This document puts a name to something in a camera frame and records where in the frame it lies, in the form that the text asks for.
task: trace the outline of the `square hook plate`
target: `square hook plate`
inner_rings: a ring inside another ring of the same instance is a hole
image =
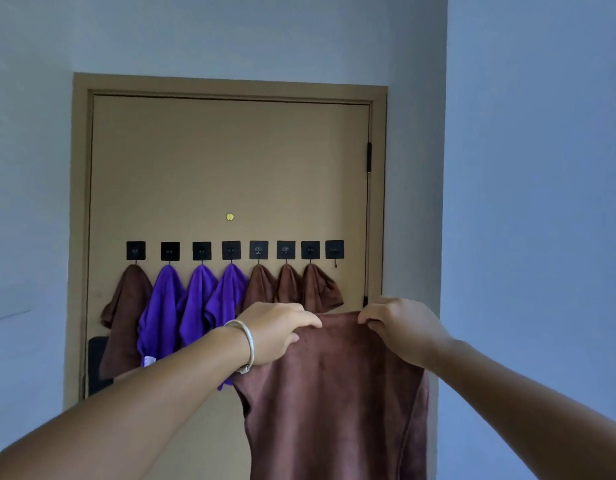
[[[250,259],[268,259],[268,242],[250,241]]]
[[[210,241],[200,241],[192,243],[192,260],[209,261],[213,258],[213,243]]]
[[[319,241],[302,241],[302,259],[320,259]]]
[[[224,261],[241,259],[241,241],[223,241],[222,259]]]
[[[277,259],[295,259],[295,241],[277,241]]]
[[[326,241],[326,259],[343,259],[344,242]]]
[[[128,261],[143,261],[146,258],[145,241],[127,241],[126,259]]]
[[[179,261],[179,243],[161,242],[161,260]]]

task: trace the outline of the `black door hinge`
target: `black door hinge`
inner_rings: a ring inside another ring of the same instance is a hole
[[[368,142],[368,149],[365,154],[365,170],[370,173],[372,171],[372,143]]]

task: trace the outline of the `purple garment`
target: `purple garment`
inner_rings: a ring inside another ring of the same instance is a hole
[[[182,347],[199,340],[210,330],[210,324],[204,317],[204,312],[206,303],[215,291],[218,282],[213,272],[203,264],[193,271],[188,290],[177,305],[182,312],[179,326]]]
[[[137,350],[144,367],[151,363],[146,357],[159,360],[176,352],[179,345],[177,303],[185,291],[175,269],[169,264],[164,266],[137,329]]]
[[[219,280],[215,292],[206,303],[205,317],[208,320],[210,329],[224,326],[230,320],[237,317],[243,299],[248,288],[248,278],[241,270],[230,263],[225,269],[222,279]],[[230,379],[226,379],[224,384],[232,385]]]

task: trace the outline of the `bracelet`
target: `bracelet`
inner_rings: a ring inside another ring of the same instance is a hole
[[[228,325],[235,326],[243,330],[243,333],[246,334],[246,337],[248,339],[248,345],[250,346],[250,361],[243,367],[237,369],[239,373],[245,374],[246,372],[250,371],[252,363],[255,362],[255,342],[254,340],[252,340],[252,334],[250,333],[250,329],[248,329],[248,326],[244,322],[240,320],[230,320],[229,322],[226,322],[224,326]]]

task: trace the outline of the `brown garment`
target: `brown garment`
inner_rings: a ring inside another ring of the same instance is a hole
[[[101,313],[101,323],[111,329],[99,366],[99,379],[112,379],[141,365],[137,351],[137,325],[152,294],[144,270],[131,264],[121,275],[112,301]]]
[[[294,267],[286,263],[279,273],[275,303],[301,303],[302,301],[302,277]]]
[[[320,315],[279,360],[233,376],[251,480],[425,480],[427,376],[357,315]]]
[[[304,309],[312,313],[327,313],[344,304],[336,283],[316,264],[304,269]]]
[[[274,303],[275,291],[277,291],[277,279],[267,267],[257,264],[250,274],[246,296],[243,299],[243,310],[257,301]]]

